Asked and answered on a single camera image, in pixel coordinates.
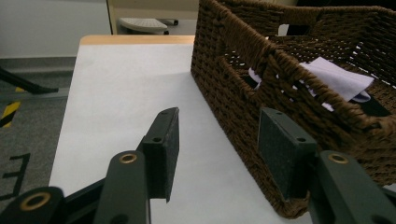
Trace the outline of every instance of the brown wicker basket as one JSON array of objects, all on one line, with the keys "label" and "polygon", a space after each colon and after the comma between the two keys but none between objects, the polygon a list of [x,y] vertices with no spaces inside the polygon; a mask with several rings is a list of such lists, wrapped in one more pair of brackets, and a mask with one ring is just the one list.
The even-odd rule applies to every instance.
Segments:
[{"label": "brown wicker basket", "polygon": [[[277,36],[280,24],[305,25],[309,31],[306,35]],[[257,152],[262,106],[289,115],[318,141],[319,150],[354,156],[381,185],[396,182],[394,40],[396,13],[381,7],[200,1],[192,75],[239,156],[281,216],[300,216],[306,211],[307,199],[285,202]],[[349,71],[374,76],[367,91],[391,115],[369,116],[360,105],[346,102],[299,65],[318,56]],[[244,79],[249,67],[262,76],[256,91]]]}]

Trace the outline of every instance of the wooden table edge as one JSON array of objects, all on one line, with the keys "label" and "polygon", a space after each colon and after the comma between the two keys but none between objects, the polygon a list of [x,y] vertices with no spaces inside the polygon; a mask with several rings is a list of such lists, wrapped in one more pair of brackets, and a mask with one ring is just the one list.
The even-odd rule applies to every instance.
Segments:
[{"label": "wooden table edge", "polygon": [[194,38],[194,35],[86,35],[79,44],[193,44]]}]

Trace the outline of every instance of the white table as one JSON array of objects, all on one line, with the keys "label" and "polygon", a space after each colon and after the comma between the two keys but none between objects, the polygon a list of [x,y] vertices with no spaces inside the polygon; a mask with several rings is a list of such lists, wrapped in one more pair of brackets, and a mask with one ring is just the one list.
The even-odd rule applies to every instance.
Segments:
[{"label": "white table", "polygon": [[177,106],[180,152],[172,196],[169,203],[151,200],[153,224],[311,223],[308,214],[279,217],[264,198],[192,79],[192,40],[81,41],[49,184],[67,196],[104,178],[114,155],[135,150],[157,113]]}]

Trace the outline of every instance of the yellow tape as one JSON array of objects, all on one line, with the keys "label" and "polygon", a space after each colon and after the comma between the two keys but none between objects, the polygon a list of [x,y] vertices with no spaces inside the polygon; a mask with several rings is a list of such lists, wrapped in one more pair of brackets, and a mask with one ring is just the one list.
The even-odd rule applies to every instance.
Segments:
[{"label": "yellow tape", "polygon": [[[17,87],[17,89],[15,91],[24,91],[24,90]],[[12,113],[15,113],[17,111],[17,109],[20,107],[20,105],[21,105],[21,102],[19,102],[19,101],[13,102],[13,103],[10,103],[9,105],[7,105],[1,119],[4,119],[6,116],[9,116]],[[11,126],[11,121],[9,123],[3,125],[3,128],[8,128],[10,126]]]}]

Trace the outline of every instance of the brass screw insert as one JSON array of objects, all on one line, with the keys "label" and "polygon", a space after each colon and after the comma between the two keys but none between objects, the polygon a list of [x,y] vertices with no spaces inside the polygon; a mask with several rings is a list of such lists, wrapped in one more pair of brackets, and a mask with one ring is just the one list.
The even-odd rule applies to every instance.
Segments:
[{"label": "brass screw insert", "polygon": [[50,200],[50,194],[47,192],[38,192],[34,195],[30,195],[21,203],[22,211],[32,211],[35,210]]},{"label": "brass screw insert", "polygon": [[120,157],[120,162],[125,164],[134,162],[135,160],[137,160],[137,156],[132,153],[125,154]]},{"label": "brass screw insert", "polygon": [[337,153],[332,153],[332,154],[330,154],[330,155],[329,155],[329,160],[331,160],[331,161],[333,161],[333,162],[340,163],[340,164],[347,164],[347,163],[349,163],[349,160],[348,160],[345,156],[342,156],[342,155],[337,154]]}]

